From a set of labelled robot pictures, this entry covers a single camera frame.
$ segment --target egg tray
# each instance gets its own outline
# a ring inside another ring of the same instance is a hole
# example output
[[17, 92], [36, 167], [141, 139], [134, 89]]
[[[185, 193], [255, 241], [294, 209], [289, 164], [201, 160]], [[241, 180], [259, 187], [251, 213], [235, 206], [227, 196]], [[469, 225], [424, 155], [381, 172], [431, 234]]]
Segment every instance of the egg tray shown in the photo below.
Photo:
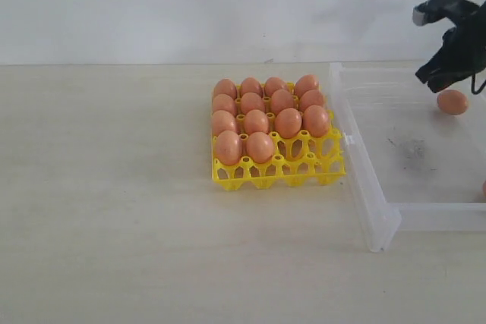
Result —
[[[293, 91], [294, 84], [288, 83]], [[213, 181], [225, 190], [238, 190], [244, 183], [250, 182], [258, 189], [268, 189], [277, 181], [285, 181], [291, 187], [300, 186], [309, 179], [317, 179], [318, 184], [328, 185], [346, 175], [343, 151], [340, 140], [341, 132], [332, 124], [333, 113], [327, 110], [331, 120], [331, 129], [323, 137], [312, 137], [308, 131], [300, 130], [293, 138], [281, 138], [273, 130], [275, 115], [270, 110], [270, 98], [264, 97], [267, 116], [270, 121], [270, 138], [275, 146], [276, 154], [266, 163], [256, 163], [244, 155], [236, 165], [224, 165], [214, 156], [213, 137], [211, 143], [213, 156]], [[239, 110], [239, 99], [236, 100]], [[244, 115], [238, 115], [236, 120], [243, 130]], [[240, 134], [245, 142], [248, 135]]]

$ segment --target white wall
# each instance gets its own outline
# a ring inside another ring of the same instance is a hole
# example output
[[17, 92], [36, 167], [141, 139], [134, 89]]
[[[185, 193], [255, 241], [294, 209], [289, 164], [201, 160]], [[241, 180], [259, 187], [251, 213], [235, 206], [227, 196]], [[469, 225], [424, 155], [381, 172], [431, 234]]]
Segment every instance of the white wall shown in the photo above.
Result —
[[422, 1], [0, 0], [0, 63], [428, 58], [450, 24], [415, 27]]

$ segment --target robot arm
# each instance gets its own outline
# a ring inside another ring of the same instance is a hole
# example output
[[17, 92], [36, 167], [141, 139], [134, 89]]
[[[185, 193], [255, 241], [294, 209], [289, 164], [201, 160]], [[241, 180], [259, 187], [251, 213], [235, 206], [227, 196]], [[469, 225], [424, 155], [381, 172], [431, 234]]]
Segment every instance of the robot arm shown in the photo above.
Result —
[[415, 73], [433, 93], [453, 83], [472, 78], [472, 94], [478, 95], [486, 81], [475, 87], [476, 74], [486, 68], [486, 2], [479, 6], [468, 0], [428, 0], [413, 10], [417, 26], [448, 18], [454, 23], [442, 37], [442, 47]]

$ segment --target cable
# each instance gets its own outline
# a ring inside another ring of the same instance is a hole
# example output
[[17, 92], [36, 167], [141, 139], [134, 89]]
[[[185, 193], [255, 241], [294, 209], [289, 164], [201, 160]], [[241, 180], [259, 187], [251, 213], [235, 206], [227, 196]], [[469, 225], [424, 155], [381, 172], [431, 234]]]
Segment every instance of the cable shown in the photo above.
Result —
[[479, 95], [479, 94], [481, 94], [485, 87], [486, 87], [486, 80], [479, 87], [479, 89], [476, 90], [476, 74], [473, 74], [471, 76], [471, 93], [472, 93], [472, 95]]

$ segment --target transparent plastic bin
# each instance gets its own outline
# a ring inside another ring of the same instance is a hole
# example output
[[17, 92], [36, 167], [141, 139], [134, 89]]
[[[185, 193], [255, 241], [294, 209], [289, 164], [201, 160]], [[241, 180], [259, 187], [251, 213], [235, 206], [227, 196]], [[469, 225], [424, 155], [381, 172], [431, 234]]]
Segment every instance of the transparent plastic bin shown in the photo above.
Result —
[[486, 98], [471, 95], [470, 81], [457, 83], [469, 110], [444, 115], [415, 78], [418, 66], [330, 68], [330, 104], [374, 252], [398, 230], [486, 231]]

